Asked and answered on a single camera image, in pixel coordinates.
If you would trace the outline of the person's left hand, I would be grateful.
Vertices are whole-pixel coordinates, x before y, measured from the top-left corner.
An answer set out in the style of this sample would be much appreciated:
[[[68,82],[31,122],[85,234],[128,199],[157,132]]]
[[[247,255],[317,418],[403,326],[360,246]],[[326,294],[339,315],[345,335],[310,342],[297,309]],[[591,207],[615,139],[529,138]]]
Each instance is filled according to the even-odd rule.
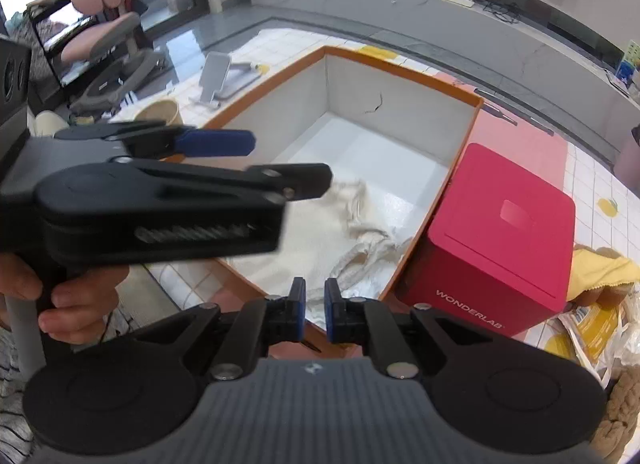
[[[38,318],[40,330],[71,345],[96,342],[105,332],[105,318],[119,303],[116,288],[126,280],[128,267],[93,269],[58,285],[51,294],[53,308]],[[42,293],[35,273],[13,254],[1,254],[1,294],[34,302]]]

